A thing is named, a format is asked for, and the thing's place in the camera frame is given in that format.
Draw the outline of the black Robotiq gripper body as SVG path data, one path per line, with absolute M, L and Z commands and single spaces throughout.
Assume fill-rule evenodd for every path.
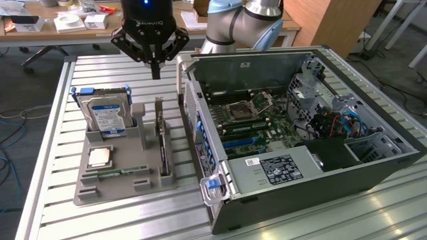
M 123 0 L 125 32 L 142 46 L 147 63 L 166 61 L 163 45 L 178 28 L 171 0 Z

